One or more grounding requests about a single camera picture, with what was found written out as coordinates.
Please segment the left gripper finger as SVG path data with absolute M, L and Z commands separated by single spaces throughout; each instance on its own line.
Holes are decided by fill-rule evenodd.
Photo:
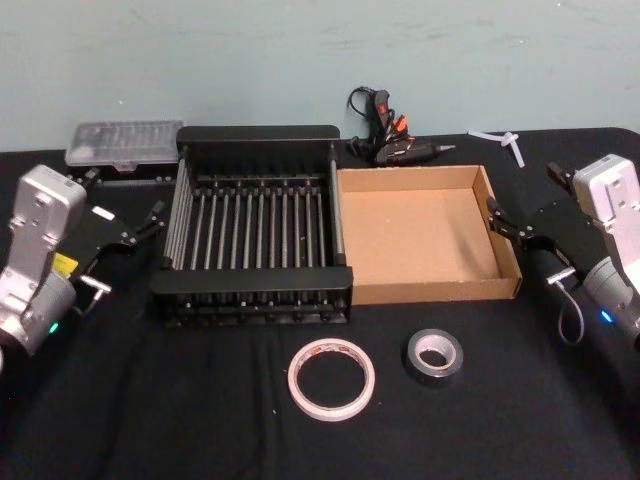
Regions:
M 70 181 L 80 185 L 86 192 L 89 192 L 91 188 L 99 182 L 101 175 L 101 169 L 98 167 L 91 167 L 84 171 L 80 176 L 68 175 Z
M 135 248 L 154 239 L 166 226 L 165 210 L 165 203 L 162 200 L 158 200 L 139 226 L 121 233 L 119 244 L 124 247 Z

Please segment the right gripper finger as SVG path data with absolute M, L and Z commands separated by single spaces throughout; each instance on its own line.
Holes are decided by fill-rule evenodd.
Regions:
M 574 173 L 564 169 L 556 162 L 550 162 L 546 166 L 548 177 L 567 193 L 574 193 Z
M 531 225 L 517 223 L 492 196 L 486 200 L 488 224 L 491 231 L 506 238 L 522 250 L 536 247 L 534 229 Z

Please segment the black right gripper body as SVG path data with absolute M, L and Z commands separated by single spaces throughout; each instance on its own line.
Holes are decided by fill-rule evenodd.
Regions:
M 538 208 L 522 231 L 519 245 L 523 250 L 553 253 L 564 265 L 574 268 L 578 280 L 585 280 L 609 256 L 602 233 L 571 198 Z

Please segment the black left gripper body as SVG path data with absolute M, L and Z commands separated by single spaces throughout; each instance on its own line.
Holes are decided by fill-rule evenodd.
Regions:
M 110 254 L 129 254 L 137 247 L 136 234 L 117 216 L 88 205 L 78 224 L 57 247 L 53 269 L 69 281 L 88 274 Z

